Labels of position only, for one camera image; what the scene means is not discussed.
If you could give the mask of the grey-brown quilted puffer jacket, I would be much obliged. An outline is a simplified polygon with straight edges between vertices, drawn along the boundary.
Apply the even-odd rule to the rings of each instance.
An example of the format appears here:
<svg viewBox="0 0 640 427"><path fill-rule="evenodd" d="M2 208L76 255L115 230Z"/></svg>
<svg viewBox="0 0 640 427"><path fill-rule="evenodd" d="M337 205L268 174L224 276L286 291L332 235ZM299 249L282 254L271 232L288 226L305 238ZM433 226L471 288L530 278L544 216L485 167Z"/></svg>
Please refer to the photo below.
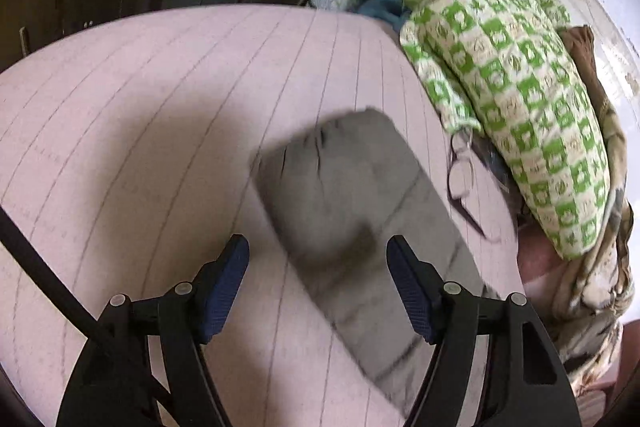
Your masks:
<svg viewBox="0 0 640 427"><path fill-rule="evenodd" d="M409 414L434 349L410 324L388 240L404 236L443 279L495 296L418 158L390 118L367 109L267 150L255 186L314 305L363 375Z"/></svg>

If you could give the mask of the beige leaf-print fleece blanket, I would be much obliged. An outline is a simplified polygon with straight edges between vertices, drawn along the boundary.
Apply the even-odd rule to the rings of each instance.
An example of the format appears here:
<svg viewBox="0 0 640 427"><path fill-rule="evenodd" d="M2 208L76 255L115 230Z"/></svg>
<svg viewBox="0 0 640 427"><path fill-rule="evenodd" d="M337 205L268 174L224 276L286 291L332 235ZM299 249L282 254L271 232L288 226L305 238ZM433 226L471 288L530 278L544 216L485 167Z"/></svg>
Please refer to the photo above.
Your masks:
<svg viewBox="0 0 640 427"><path fill-rule="evenodd" d="M596 246L582 257L563 260L567 266L555 288L551 317L541 317L574 395L582 395L620 354L620 318L634 298L628 248L634 210L626 196L627 139L598 78L593 32L588 26L574 26L561 30L560 36L596 113L597 136L604 142L611 178Z"/></svg>

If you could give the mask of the dark-framed eyeglasses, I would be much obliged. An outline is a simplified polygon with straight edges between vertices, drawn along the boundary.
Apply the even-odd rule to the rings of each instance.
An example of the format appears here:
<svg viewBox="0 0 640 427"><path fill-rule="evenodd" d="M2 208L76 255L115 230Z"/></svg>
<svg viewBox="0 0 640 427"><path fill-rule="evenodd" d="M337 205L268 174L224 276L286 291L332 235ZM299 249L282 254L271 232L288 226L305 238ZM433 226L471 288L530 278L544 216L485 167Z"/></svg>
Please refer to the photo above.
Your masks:
<svg viewBox="0 0 640 427"><path fill-rule="evenodd" d="M462 129L450 136L449 160L447 170L447 197L454 210L457 210L469 227L480 237L487 239L480 221L465 206L465 199L472 195L475 173L470 158L473 132Z"/></svg>

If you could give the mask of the pink quilted mattress cover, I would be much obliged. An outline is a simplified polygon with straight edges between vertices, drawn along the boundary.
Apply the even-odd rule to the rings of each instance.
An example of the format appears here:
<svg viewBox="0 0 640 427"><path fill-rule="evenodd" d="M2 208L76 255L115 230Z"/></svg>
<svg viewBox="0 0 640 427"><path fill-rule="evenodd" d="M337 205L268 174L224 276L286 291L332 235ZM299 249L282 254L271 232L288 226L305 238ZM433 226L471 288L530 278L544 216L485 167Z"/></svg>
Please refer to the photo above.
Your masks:
<svg viewBox="0 0 640 427"><path fill-rule="evenodd" d="M237 426L397 426L310 299L255 186L270 148L345 114L386 115L434 183L482 279L523 287L514 217L476 158L447 197L449 139L392 28L348 13L224 5L80 32L1 76L1 204L93 314L162 295L230 235L250 265L205 349Z"/></svg>

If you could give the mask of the green checkered pillow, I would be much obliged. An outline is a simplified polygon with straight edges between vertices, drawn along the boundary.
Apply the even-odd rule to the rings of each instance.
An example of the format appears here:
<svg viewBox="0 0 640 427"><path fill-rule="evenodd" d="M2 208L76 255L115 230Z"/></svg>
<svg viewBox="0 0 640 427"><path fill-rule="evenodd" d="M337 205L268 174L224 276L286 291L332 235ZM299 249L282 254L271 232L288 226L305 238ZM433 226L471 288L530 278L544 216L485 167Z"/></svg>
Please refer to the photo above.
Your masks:
<svg viewBox="0 0 640 427"><path fill-rule="evenodd" d="M587 254L602 229L611 178L598 120L560 37L560 0L422 0L400 32L418 69L443 61L431 94L461 107L451 130L482 129L526 205L564 259Z"/></svg>

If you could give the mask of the blue cloth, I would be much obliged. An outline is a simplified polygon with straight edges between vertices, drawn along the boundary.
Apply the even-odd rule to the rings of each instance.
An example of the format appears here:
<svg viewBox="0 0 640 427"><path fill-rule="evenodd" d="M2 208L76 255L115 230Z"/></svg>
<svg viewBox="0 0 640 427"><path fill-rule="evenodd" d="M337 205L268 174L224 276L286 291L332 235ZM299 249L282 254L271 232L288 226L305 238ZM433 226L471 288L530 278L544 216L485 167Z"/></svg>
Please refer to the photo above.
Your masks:
<svg viewBox="0 0 640 427"><path fill-rule="evenodd" d="M382 20L398 30L408 20L411 10L402 0L367 0L360 5L356 13Z"/></svg>

